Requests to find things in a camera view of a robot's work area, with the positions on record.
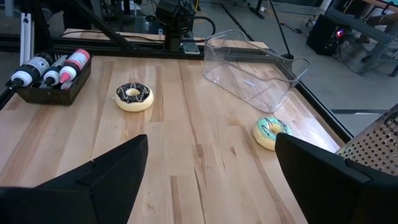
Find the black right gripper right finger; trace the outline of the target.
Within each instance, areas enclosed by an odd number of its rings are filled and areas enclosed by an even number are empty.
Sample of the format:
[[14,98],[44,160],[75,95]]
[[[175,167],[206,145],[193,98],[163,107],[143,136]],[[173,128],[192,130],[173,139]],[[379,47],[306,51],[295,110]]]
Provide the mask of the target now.
[[275,153],[309,223],[397,223],[397,177],[284,133]]

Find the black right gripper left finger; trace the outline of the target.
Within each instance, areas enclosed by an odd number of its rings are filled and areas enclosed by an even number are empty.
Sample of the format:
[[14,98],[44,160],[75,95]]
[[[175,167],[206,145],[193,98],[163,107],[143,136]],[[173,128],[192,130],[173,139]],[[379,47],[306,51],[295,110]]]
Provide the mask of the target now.
[[1,223],[127,223],[148,152],[140,134],[36,187],[3,187]]

